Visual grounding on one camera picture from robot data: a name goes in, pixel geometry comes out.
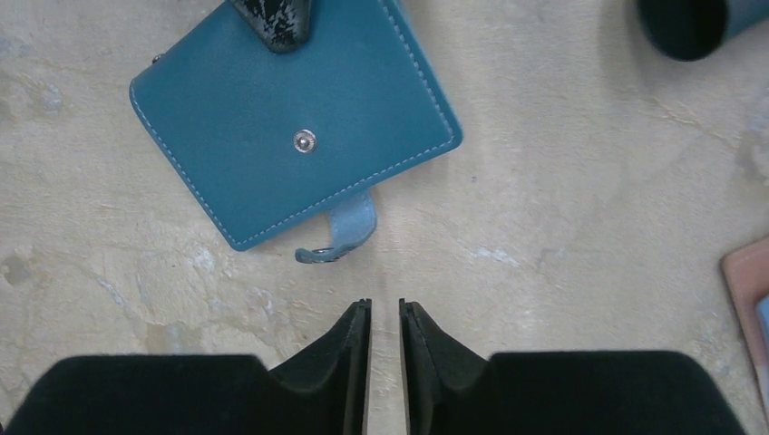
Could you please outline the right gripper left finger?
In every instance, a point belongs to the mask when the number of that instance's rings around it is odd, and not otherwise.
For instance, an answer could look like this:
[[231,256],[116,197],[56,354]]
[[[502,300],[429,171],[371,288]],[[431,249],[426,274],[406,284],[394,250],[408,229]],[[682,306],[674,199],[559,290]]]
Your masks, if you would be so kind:
[[361,434],[372,303],[273,369],[252,354],[81,355],[54,364],[8,434]]

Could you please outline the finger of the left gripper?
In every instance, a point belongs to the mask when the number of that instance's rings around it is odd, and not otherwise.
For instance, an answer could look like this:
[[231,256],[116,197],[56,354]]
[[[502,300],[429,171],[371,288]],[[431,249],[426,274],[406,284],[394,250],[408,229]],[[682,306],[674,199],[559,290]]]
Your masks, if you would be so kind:
[[310,37],[312,0],[231,0],[239,15],[273,53],[289,53]]

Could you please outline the blue leather card holder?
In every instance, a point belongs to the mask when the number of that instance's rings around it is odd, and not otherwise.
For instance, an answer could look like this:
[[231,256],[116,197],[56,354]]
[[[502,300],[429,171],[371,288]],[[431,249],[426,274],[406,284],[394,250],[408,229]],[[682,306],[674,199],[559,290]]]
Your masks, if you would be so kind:
[[230,1],[137,75],[139,120],[229,245],[319,213],[334,262],[374,233],[377,183],[462,142],[397,1],[313,1],[309,40],[273,53]]

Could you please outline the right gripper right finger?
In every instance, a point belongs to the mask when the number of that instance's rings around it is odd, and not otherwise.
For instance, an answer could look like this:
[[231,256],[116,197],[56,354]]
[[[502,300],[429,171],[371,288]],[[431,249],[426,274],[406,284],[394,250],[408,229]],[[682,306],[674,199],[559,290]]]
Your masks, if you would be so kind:
[[717,385],[672,351],[482,358],[416,302],[399,316],[412,434],[740,434]]

